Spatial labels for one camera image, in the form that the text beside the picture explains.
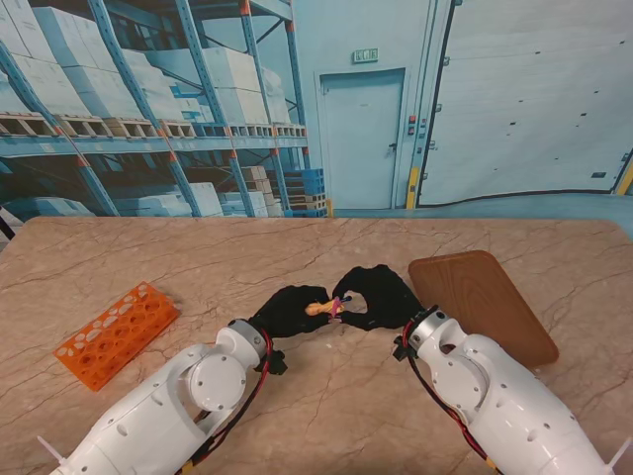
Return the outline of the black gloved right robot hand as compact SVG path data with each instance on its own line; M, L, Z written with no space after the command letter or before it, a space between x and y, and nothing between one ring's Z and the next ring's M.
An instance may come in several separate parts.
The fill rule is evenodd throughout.
M366 332L402 328L424 312L405 281L385 264L352 268L334 287L332 296L342 298L348 292L360 294L367 309L365 313L343 311L340 319L344 324Z

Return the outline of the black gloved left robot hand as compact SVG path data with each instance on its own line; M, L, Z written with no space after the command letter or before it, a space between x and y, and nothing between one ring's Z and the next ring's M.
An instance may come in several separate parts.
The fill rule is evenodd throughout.
M247 321L270 338L286 338L302 333L312 333L329 323L329 313L309 316L310 304L325 304L330 297L324 287L287 286L277 291Z

